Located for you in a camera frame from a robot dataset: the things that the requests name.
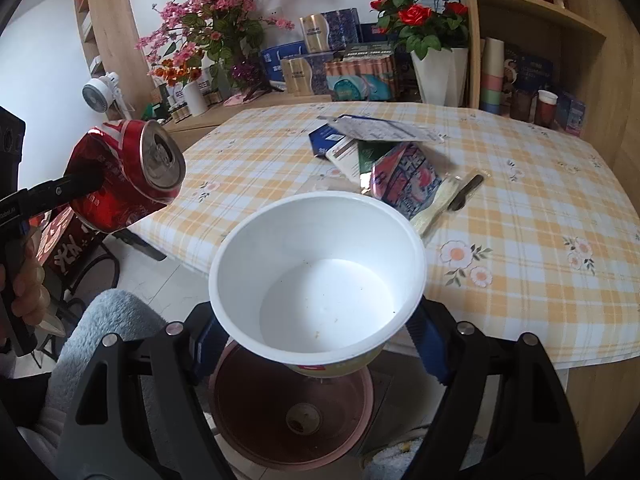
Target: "human hand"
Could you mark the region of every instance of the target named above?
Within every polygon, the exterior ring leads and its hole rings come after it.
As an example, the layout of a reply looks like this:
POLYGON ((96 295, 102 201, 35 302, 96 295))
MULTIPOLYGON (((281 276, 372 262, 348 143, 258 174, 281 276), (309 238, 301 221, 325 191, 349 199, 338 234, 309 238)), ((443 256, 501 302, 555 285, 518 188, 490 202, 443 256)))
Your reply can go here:
MULTIPOLYGON (((36 242, 40 241, 40 231, 31 228, 25 237, 24 263, 20 273, 14 279, 14 293, 16 298, 11 305, 13 313, 21 317, 28 325, 38 325, 49 306, 49 291, 42 285, 44 269, 36 259, 36 242)), ((0 291, 6 285, 6 271, 0 265, 0 291)), ((0 326, 0 346, 6 342, 6 333, 0 326)))

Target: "colorful cup stack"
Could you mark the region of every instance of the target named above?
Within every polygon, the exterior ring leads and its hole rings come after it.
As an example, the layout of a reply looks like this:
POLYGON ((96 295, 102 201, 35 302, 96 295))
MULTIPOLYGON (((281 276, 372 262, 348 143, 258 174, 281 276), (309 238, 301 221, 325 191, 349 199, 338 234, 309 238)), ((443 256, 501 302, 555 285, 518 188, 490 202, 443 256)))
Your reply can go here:
POLYGON ((500 114, 500 94, 504 78, 504 42, 486 38, 480 76, 480 109, 500 114))

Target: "white vase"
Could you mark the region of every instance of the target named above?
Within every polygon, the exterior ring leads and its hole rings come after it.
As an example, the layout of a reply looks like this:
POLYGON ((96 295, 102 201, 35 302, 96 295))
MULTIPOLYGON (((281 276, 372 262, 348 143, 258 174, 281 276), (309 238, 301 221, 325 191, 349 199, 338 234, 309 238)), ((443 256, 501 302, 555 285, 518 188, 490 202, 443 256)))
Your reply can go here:
POLYGON ((207 111, 207 103, 204 100, 202 92, 200 92, 200 86, 197 81, 191 81, 187 83, 182 89, 184 94, 184 100, 189 107, 191 115, 202 115, 207 111))
POLYGON ((411 53, 415 76, 423 103, 439 106, 460 106, 465 87, 468 49, 433 50, 423 60, 411 53))

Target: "tablecloth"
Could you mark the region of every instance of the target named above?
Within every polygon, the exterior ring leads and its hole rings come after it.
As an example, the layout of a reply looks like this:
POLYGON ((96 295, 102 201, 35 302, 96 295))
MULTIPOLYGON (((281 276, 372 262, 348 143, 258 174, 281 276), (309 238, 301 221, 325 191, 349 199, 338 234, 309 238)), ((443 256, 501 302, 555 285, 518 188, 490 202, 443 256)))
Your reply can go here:
POLYGON ((225 235, 330 163, 312 156, 319 114, 432 126, 452 173, 491 177, 426 247, 425 296, 487 335, 537 334, 557 368, 640 354, 640 221, 588 143, 478 110, 330 103, 246 110, 185 152, 180 196, 133 226, 208 272, 225 235))

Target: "tiled floor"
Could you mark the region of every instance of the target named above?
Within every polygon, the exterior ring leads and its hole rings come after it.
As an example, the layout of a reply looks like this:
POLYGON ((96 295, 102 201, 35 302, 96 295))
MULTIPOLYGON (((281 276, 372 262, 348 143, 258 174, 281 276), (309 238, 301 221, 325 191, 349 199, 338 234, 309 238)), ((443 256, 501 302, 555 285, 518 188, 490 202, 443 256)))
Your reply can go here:
MULTIPOLYGON (((137 295, 166 320, 184 320, 196 304, 209 299, 205 276, 191 272, 170 258, 156 262, 113 237, 107 238, 106 244, 120 261, 118 288, 137 295)), ((89 303, 100 291, 108 288, 112 277, 110 266, 110 263, 105 262, 94 267, 82 281, 77 296, 89 303)), ((53 366, 53 361, 44 357, 43 370, 39 370, 33 358, 25 356, 18 360, 16 374, 36 374, 51 370, 53 366)), ((444 388, 425 373, 418 359, 382 352, 371 368, 392 375, 393 379, 383 409, 370 431, 370 446, 384 446, 389 440, 411 428, 432 420, 444 388)), ((495 398, 496 389, 497 381, 488 381, 486 402, 483 403, 485 408, 476 427, 481 434, 488 431, 492 413, 488 406, 490 400, 495 398)), ((345 456, 317 470, 281 472, 267 470, 250 462, 235 452, 220 436, 216 439, 229 462, 251 480, 351 480, 362 477, 359 459, 353 456, 345 456)))

